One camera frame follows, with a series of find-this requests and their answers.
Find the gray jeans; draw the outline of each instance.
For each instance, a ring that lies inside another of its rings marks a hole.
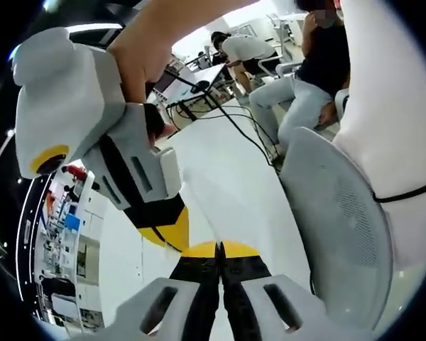
[[[283,150],[287,150],[293,129],[299,126],[314,129],[319,123],[320,110],[333,100],[324,90],[303,82],[295,75],[264,85],[249,95],[255,120],[272,142],[280,144]],[[292,104],[278,127],[272,106],[288,101]],[[260,129],[259,133],[264,143],[271,146],[271,141]]]

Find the red object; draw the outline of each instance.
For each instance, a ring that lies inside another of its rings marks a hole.
[[[70,174],[73,174],[77,179],[85,181],[87,179],[87,173],[82,168],[79,168],[74,165],[67,165],[66,171]]]

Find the face mask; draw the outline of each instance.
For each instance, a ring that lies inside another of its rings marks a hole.
[[[336,22],[336,11],[319,10],[315,12],[315,22],[321,28],[330,28]]]

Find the black t-shirt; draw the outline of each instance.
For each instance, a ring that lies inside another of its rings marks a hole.
[[[335,96],[350,71],[349,46],[343,25],[316,28],[311,33],[311,49],[297,76]]]

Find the hand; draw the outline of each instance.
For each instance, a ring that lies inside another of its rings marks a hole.
[[[317,28],[317,23],[315,22],[315,13],[314,11],[309,12],[305,18],[305,24],[303,26],[303,35],[308,36]]]
[[[127,102],[145,103],[145,83],[157,82],[170,60],[171,43],[148,27],[145,21],[136,21],[132,31],[125,29],[108,48],[119,67],[122,91]],[[174,126],[165,126],[158,137],[174,131]],[[148,138],[153,145],[156,136]]]
[[[336,122],[337,120],[337,111],[336,106],[333,102],[328,103],[320,110],[319,125],[320,126],[329,126]]]

